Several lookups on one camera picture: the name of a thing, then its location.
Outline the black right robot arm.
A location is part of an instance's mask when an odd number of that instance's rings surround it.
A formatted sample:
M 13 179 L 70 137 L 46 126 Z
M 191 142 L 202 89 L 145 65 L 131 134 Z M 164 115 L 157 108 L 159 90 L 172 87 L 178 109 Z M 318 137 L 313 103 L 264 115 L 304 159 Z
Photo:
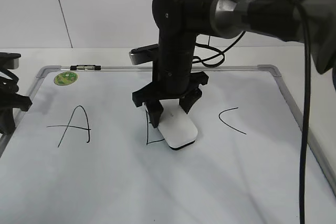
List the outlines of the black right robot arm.
M 153 64 L 151 83 L 132 100 L 147 107 L 154 127 L 162 100 L 177 99 L 188 112 L 202 95 L 208 76 L 192 73 L 198 35 L 231 39 L 247 31 L 307 42 L 318 73 L 335 69 L 335 0 L 153 0 L 152 13 L 159 42 L 131 50 L 130 58 Z

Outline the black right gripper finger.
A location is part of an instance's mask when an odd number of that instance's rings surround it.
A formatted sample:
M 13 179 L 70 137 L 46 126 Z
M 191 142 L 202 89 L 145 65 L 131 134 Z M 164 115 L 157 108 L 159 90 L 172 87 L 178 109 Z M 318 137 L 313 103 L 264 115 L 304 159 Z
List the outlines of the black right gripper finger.
M 179 99 L 179 105 L 183 111 L 188 114 L 194 103 L 202 97 L 202 91 L 200 88 L 193 89 L 184 97 Z
M 153 127 L 158 127 L 160 122 L 160 117 L 163 113 L 163 107 L 159 100 L 157 101 L 149 101 L 145 103 L 147 112 L 150 117 L 150 122 Z

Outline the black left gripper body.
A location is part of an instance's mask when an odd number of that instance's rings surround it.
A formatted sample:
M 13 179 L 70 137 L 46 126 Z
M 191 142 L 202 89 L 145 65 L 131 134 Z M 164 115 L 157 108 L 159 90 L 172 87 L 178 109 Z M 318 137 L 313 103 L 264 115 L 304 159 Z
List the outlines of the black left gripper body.
M 1 134 L 12 134 L 15 129 L 13 109 L 27 112 L 32 105 L 30 97 L 18 94 L 14 80 L 1 77 Z

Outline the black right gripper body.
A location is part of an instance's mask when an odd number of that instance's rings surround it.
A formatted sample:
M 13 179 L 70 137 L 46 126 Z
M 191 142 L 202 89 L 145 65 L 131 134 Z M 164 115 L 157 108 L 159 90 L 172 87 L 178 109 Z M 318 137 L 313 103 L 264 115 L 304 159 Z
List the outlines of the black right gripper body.
M 193 89 L 199 88 L 199 85 L 207 85 L 208 75 L 205 72 L 194 72 L 190 74 L 189 84 L 184 92 L 181 94 L 170 94 L 163 90 L 163 84 L 152 81 L 138 91 L 132 93 L 132 100 L 138 108 L 145 102 L 157 100 L 173 100 L 180 99 L 188 94 Z

